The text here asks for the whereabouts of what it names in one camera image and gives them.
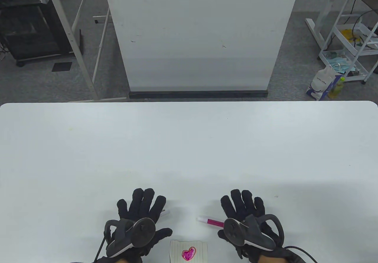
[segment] yellow object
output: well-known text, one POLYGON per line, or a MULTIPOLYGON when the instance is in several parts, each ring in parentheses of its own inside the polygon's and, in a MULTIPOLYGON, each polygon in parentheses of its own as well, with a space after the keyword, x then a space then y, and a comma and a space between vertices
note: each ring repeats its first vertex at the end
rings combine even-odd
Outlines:
POLYGON ((339 95, 341 89, 344 87, 344 81, 345 78, 341 77, 340 80, 336 83, 336 85, 329 91, 328 97, 330 99, 334 99, 337 97, 337 95, 339 95))
MULTIPOLYGON (((348 40, 348 42, 354 43, 352 29, 342 30, 340 33, 348 40)), ((359 35, 354 34, 354 38, 356 39, 356 43, 361 42, 361 37, 359 35)))

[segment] marker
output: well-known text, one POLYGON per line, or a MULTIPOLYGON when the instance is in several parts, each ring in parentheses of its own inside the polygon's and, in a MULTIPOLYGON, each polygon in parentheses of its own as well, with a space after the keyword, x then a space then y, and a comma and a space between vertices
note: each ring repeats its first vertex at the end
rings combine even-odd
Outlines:
POLYGON ((163 210, 163 211, 160 213, 160 217, 161 217, 161 216, 168 215, 168 214, 169 214, 169 210, 163 210))
POLYGON ((221 227, 221 228, 223 228, 223 225, 224 225, 223 222, 220 222, 220 221, 217 221, 217 220, 213 220, 213 219, 209 219, 206 216, 199 216, 199 217, 197 217, 197 221, 203 222, 203 223, 206 223, 206 224, 210 224, 212 226, 221 227))

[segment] wrist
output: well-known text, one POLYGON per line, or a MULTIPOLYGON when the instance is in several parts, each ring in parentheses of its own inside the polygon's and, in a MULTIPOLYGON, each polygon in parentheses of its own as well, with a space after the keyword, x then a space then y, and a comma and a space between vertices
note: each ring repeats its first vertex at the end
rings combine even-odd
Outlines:
POLYGON ((258 263, 288 263, 284 258, 274 258, 260 255, 258 263))

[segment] wheel caster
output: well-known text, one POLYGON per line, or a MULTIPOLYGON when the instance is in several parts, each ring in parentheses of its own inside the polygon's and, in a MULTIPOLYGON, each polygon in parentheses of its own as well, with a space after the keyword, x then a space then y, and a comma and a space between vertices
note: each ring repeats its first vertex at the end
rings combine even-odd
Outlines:
POLYGON ((23 61, 17 61, 16 62, 16 66, 18 66, 18 67, 24 67, 25 63, 23 61))

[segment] plastic bottle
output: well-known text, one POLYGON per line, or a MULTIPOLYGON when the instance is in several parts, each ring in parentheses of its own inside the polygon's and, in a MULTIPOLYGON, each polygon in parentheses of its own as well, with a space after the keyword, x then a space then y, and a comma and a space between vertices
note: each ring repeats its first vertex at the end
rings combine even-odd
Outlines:
POLYGON ((344 87, 345 78, 341 77, 336 85, 329 91, 328 97, 334 99, 341 92, 341 89, 344 87))

